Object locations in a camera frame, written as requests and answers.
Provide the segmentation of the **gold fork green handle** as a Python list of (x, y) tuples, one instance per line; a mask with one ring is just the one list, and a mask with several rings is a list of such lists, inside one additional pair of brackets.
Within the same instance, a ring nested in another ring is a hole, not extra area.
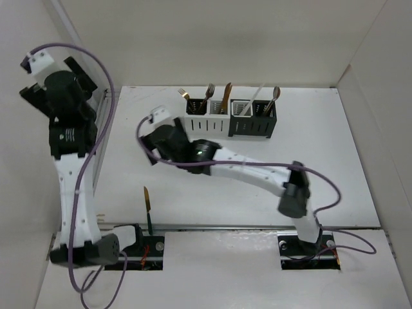
[(188, 92), (186, 92), (183, 88), (178, 89), (178, 92), (186, 101), (190, 100)]

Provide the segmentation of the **bronze knife green handle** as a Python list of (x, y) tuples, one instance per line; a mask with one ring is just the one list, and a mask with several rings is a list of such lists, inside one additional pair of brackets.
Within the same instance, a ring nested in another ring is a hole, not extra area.
[(146, 213), (147, 213), (147, 230), (150, 236), (153, 235), (153, 225), (151, 221), (151, 215), (150, 215), (150, 210), (151, 210), (151, 203), (150, 203), (150, 197), (149, 197), (149, 191), (146, 186), (144, 186), (144, 199), (145, 199), (145, 207), (146, 207)]

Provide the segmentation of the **white chopstick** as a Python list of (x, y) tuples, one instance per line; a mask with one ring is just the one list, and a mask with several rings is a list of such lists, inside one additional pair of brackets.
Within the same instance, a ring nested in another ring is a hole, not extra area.
[(247, 102), (245, 107), (242, 109), (241, 113), (239, 114), (240, 116), (245, 116), (247, 114), (247, 111), (251, 108), (252, 103), (255, 101), (256, 97), (259, 95), (259, 92), (263, 89), (265, 84), (261, 84), (256, 92), (253, 94), (252, 98)]

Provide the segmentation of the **silver spoon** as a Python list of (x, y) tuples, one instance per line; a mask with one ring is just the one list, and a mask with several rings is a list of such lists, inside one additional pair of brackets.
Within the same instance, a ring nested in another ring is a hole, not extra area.
[(276, 100), (280, 97), (281, 94), (281, 88), (279, 86), (275, 86), (273, 93), (272, 93), (272, 100), (267, 104), (263, 116), (268, 116), (270, 114), (270, 111), (272, 109), (272, 106), (276, 102)]

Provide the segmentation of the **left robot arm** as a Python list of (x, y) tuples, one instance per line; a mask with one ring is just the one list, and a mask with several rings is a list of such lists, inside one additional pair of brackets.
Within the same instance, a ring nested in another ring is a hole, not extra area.
[(93, 165), (97, 126), (88, 104), (97, 85), (73, 57), (63, 64), (46, 51), (28, 58), (23, 68), (36, 83), (19, 94), (49, 120), (49, 145), (59, 176), (61, 235), (50, 260), (61, 267), (114, 265), (124, 249), (141, 253), (144, 239), (136, 225), (124, 225), (102, 235), (93, 205)]

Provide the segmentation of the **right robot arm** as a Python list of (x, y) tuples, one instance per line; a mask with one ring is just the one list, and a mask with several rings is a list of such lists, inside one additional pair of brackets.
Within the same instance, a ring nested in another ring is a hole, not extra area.
[(191, 174), (230, 178), (274, 194), (279, 198), (278, 211), (294, 223), (299, 248), (311, 254), (321, 247), (322, 233), (310, 205), (310, 182), (302, 163), (273, 167), (210, 140), (190, 141), (179, 118), (156, 124), (151, 133), (137, 138), (152, 164), (163, 162)]

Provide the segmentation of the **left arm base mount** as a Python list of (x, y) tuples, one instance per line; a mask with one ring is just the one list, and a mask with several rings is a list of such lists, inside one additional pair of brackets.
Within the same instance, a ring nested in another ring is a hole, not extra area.
[(136, 243), (123, 249), (127, 255), (126, 270), (163, 270), (164, 247), (164, 236), (138, 235)]

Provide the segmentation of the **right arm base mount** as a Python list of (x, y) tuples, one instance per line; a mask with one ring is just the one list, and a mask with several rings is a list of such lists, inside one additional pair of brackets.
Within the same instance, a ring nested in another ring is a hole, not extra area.
[(340, 270), (341, 264), (331, 232), (316, 244), (300, 241), (296, 234), (277, 235), (282, 270)]

